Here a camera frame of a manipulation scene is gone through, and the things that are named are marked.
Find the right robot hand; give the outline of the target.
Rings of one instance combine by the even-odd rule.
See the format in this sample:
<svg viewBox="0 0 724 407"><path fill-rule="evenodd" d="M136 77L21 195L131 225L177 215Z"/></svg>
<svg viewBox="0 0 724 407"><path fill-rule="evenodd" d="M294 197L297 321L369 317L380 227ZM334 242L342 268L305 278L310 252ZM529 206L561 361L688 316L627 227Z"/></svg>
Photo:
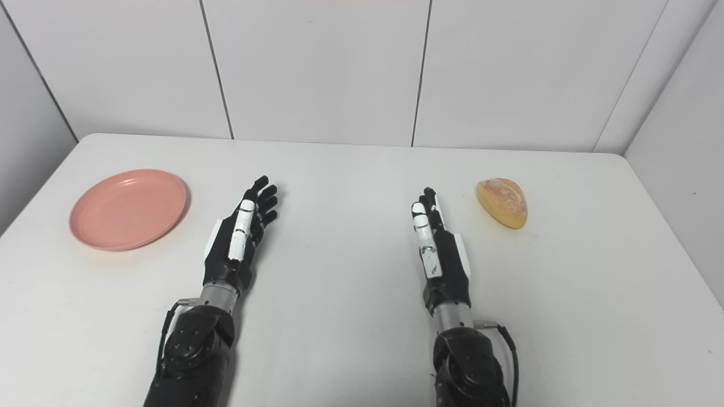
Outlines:
<svg viewBox="0 0 724 407"><path fill-rule="evenodd" d="M426 187L411 206L413 228L426 278L423 301L429 314L442 304L471 305L469 278L456 235L445 227L436 191Z"/></svg>

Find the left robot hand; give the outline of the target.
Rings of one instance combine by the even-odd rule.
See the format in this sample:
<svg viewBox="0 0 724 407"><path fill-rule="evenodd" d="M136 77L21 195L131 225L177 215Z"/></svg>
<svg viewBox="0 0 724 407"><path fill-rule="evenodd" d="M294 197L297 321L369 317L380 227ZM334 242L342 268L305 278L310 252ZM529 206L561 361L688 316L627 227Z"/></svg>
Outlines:
<svg viewBox="0 0 724 407"><path fill-rule="evenodd" d="M238 293L249 289L256 250L265 229L278 218L278 188L266 175L246 190L230 216L223 219L204 261L204 285L228 284Z"/></svg>

